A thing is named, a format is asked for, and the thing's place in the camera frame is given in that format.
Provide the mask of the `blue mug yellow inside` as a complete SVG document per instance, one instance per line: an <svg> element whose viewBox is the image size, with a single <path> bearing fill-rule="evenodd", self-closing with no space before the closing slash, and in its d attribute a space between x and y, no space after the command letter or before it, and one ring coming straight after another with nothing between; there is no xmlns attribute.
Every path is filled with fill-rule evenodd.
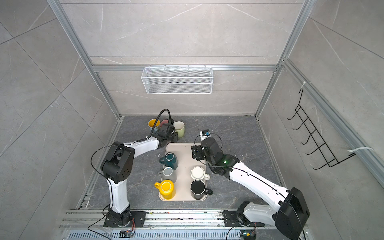
<svg viewBox="0 0 384 240"><path fill-rule="evenodd" d="M148 127L150 128L150 130L154 129L154 132L156 132L160 126L160 123L161 123L160 120L151 119L148 122Z"/></svg>

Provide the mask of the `pink ghost print mug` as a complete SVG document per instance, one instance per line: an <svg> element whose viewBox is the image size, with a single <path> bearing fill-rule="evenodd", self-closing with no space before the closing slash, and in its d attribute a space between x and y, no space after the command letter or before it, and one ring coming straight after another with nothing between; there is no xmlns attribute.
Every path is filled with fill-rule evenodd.
<svg viewBox="0 0 384 240"><path fill-rule="evenodd" d="M160 127L162 127L164 124L168 124L168 123L169 123L169 120L163 120L160 123Z"/></svg>

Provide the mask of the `light green mug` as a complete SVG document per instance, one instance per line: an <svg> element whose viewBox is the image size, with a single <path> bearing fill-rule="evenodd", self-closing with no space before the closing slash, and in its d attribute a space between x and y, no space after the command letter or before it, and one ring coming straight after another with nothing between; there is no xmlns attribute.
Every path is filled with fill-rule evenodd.
<svg viewBox="0 0 384 240"><path fill-rule="evenodd" d="M173 123L176 132L178 133L178 138L182 138L185 134L185 124L181 121Z"/></svg>

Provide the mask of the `white mug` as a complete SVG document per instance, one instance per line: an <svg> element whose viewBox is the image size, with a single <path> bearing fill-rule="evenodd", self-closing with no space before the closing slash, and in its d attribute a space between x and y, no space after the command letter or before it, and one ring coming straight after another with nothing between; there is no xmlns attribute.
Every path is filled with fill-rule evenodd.
<svg viewBox="0 0 384 240"><path fill-rule="evenodd" d="M206 174L205 169L202 167L196 166L192 168L191 172L191 177L193 180L210 180L211 176Z"/></svg>

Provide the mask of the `dark green mug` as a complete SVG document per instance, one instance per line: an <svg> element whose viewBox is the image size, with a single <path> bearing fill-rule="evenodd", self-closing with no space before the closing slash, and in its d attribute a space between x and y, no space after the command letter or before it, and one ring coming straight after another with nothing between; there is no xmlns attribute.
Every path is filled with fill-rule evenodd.
<svg viewBox="0 0 384 240"><path fill-rule="evenodd" d="M167 153L164 157L159 159L159 163L165 167L170 167L173 170L178 168L178 159L174 153Z"/></svg>

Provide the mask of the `grey mug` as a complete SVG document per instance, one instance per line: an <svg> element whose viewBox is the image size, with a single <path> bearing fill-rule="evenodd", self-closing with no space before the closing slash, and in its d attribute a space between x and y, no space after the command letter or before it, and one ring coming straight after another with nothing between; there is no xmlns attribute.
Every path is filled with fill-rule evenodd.
<svg viewBox="0 0 384 240"><path fill-rule="evenodd" d="M173 183L177 181L177 174L171 167L165 167L162 171L158 172L158 176L160 176L163 181L169 180Z"/></svg>

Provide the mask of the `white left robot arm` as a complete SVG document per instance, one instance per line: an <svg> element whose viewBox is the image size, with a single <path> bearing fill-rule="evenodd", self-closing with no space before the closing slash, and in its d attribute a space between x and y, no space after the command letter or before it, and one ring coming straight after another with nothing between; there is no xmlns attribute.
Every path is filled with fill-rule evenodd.
<svg viewBox="0 0 384 240"><path fill-rule="evenodd" d="M153 126L150 134L143 139L131 143L114 142L106 146L109 150L101 163L101 170L97 171L107 180L110 191L110 204L105 215L104 227L134 225L135 217L131 215L127 195L127 178L132 172L134 158L178 141L174 120L168 109L163 109L155 121L157 122L164 112L168 113L169 119L159 130L155 130L156 126Z"/></svg>

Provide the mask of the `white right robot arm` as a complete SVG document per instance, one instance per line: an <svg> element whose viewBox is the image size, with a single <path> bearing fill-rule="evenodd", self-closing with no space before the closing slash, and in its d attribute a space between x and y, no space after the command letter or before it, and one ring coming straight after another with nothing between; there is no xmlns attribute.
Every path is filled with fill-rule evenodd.
<svg viewBox="0 0 384 240"><path fill-rule="evenodd" d="M204 160L213 173L239 183L269 205L269 210L261 211L252 202L243 202L237 210L242 225L274 225L288 239L300 238L310 211L299 189L289 190L255 173L237 157L225 154L213 137L204 137L200 145L193 144L191 150L193 159Z"/></svg>

